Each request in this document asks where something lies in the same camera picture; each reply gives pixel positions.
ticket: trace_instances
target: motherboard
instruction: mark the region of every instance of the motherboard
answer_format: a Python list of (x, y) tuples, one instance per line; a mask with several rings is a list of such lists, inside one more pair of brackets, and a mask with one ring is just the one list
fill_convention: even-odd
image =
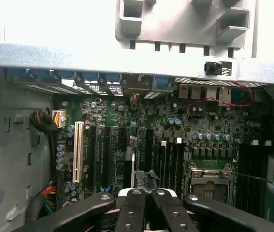
[[(63, 206), (96, 192), (116, 195), (137, 187), (138, 172), (179, 197), (198, 192), (234, 204), (237, 177), (232, 171), (238, 168), (239, 146), (263, 140), (267, 101), (231, 107), (212, 99), (198, 101), (198, 86), (189, 87), (190, 97), (181, 96), (183, 91), (137, 101), (58, 95), (54, 114), (65, 117), (56, 159), (65, 179)], [(245, 101), (247, 91), (232, 90), (231, 102)]]

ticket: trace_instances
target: vent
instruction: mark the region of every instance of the vent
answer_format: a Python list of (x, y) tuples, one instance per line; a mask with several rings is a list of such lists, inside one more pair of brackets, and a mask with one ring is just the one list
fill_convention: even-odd
[[(183, 83), (183, 84), (196, 84), (196, 85), (208, 85), (208, 86), (230, 86), (230, 87), (238, 87), (237, 84), (231, 81), (217, 81), (217, 80), (196, 80), (191, 78), (185, 78), (185, 77), (177, 77), (175, 79), (175, 82), (177, 83)], [(258, 86), (264, 86), (266, 83), (256, 83), (256, 82), (240, 82), (246, 87), (258, 87)]]

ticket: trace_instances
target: wire bundle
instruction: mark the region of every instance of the wire bundle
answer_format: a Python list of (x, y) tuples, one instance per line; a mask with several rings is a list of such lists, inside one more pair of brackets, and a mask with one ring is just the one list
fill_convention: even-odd
[[(241, 84), (240, 82), (234, 82), (234, 83), (235, 83), (236, 85), (241, 86), (242, 88), (246, 88), (246, 89), (249, 91), (251, 102), (254, 101), (254, 94), (253, 94), (253, 92), (252, 92), (248, 87), (246, 87), (245, 85)], [(196, 100), (196, 101), (193, 102), (192, 104), (189, 104), (187, 107), (191, 107), (191, 106), (193, 106), (193, 105), (195, 105), (195, 104), (197, 104), (197, 103), (199, 103), (199, 102), (204, 102), (204, 101), (206, 101), (206, 100), (214, 100), (214, 101), (216, 101), (216, 102), (218, 102), (218, 103), (221, 103), (221, 104), (224, 104), (224, 105), (227, 105), (227, 106), (231, 106), (231, 107), (250, 107), (250, 106), (252, 106), (252, 103), (250, 103), (250, 104), (238, 105), (238, 104), (226, 103), (226, 102), (220, 101), (220, 100), (218, 100), (218, 99), (215, 99), (215, 98), (213, 98), (213, 97), (207, 97), (207, 98), (204, 98), (204, 99)]]

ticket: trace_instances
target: mounting hole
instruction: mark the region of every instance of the mounting hole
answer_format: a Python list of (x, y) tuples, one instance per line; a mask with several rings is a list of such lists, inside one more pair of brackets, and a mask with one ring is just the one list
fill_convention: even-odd
[(180, 227), (182, 230), (186, 230), (187, 229), (187, 226), (185, 224), (180, 224)]
[(50, 115), (50, 109), (49, 107), (46, 107), (46, 109), (44, 110), (48, 115)]
[(132, 225), (131, 224), (126, 224), (125, 226), (126, 226), (127, 230), (131, 230), (132, 229)]
[(101, 99), (100, 98), (95, 98), (94, 102), (98, 105), (101, 103)]

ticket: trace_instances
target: white connector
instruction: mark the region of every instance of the white connector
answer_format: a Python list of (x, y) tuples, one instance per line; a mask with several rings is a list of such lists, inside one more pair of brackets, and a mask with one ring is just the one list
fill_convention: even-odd
[(74, 124), (74, 150), (73, 150), (73, 182), (79, 183), (82, 180), (83, 168), (83, 133), (84, 122)]
[(52, 119), (58, 128), (64, 127), (66, 123), (66, 111), (52, 110)]

